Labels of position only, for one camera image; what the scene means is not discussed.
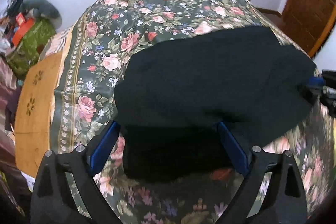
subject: dark fabric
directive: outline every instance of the dark fabric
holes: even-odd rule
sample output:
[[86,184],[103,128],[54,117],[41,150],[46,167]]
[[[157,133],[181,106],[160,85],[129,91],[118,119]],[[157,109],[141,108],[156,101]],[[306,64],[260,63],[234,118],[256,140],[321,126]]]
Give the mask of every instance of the dark fabric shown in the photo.
[[145,151],[134,149],[126,141],[123,167],[128,177],[154,183],[232,165],[217,133],[206,130]]
[[15,201],[23,210],[27,219],[30,219],[30,201],[32,193],[28,188],[27,180],[21,171],[6,164],[0,164],[0,170],[6,175],[9,189]]
[[[114,93],[116,120],[126,141],[126,174],[139,164],[168,164],[160,158],[170,162],[188,158],[188,150],[175,156],[167,145],[173,148],[182,139],[184,146],[197,146],[197,140],[204,143],[211,134],[199,138],[202,131],[220,121],[250,145],[267,145],[310,112],[312,105],[297,87],[314,69],[304,53],[281,46],[271,29],[257,26],[162,42],[133,55]],[[213,153],[209,148],[207,153],[195,153],[194,160],[207,161],[197,157]],[[197,166],[196,172],[207,169]],[[183,172],[179,165],[174,175],[166,176]]]
[[21,94],[21,87],[17,87],[14,93],[12,94],[12,97],[7,102],[5,109],[5,115],[6,115],[5,130],[12,131],[11,124],[13,126],[15,124],[15,114],[20,94]]

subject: stuffed animal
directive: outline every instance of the stuffed animal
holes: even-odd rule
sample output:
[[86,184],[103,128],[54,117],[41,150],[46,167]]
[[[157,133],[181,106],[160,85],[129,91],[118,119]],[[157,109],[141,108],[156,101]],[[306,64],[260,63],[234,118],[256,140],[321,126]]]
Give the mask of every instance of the stuffed animal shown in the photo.
[[19,11],[27,13],[33,19],[40,17],[55,19],[60,16],[58,10],[47,0],[23,0]]

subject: blue clamp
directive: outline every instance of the blue clamp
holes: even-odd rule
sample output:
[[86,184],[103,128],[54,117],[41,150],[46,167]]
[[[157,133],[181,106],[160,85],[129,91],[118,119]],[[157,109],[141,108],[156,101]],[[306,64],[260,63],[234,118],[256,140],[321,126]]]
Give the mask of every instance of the blue clamp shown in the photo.
[[103,170],[104,165],[119,138],[120,125],[117,122],[112,121],[108,123],[106,128],[106,131],[102,132],[101,136],[95,136],[101,137],[101,140],[96,149],[88,155],[89,173],[92,177]]
[[220,141],[226,150],[234,169],[246,177],[249,173],[249,165],[251,162],[250,157],[246,154],[250,153],[249,150],[247,149],[246,152],[244,151],[223,122],[218,123],[217,133],[220,136]]
[[326,81],[322,77],[310,77],[308,80],[309,86],[324,86],[326,85]]

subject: floral tablecloth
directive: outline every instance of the floral tablecloth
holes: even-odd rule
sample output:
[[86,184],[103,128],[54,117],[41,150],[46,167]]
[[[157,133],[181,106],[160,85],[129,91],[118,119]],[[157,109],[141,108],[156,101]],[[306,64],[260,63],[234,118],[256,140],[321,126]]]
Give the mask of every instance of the floral tablecloth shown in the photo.
[[[62,50],[59,43],[64,44],[65,58],[54,92],[51,148],[65,153],[85,145],[116,116],[113,90],[122,81],[132,54],[162,41],[247,25],[269,26],[280,44],[301,50],[248,0],[97,0],[46,47],[50,54]],[[165,185],[131,180],[123,172],[123,149],[120,136],[94,179],[124,223],[214,223],[242,181],[230,169],[190,175]],[[276,153],[286,149],[293,152],[302,173],[311,213],[333,181],[333,119],[324,106],[317,103],[306,120],[265,147]],[[265,177],[250,214],[258,212],[269,179]],[[78,210],[88,215],[71,176],[69,183]]]

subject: brown fabric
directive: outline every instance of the brown fabric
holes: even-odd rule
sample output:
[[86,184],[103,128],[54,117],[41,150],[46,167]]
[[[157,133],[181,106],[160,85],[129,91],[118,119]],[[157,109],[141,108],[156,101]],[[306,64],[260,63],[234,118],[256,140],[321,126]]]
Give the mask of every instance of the brown fabric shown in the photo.
[[16,90],[16,77],[5,61],[0,59],[0,163],[15,166],[14,144],[5,133],[5,109]]

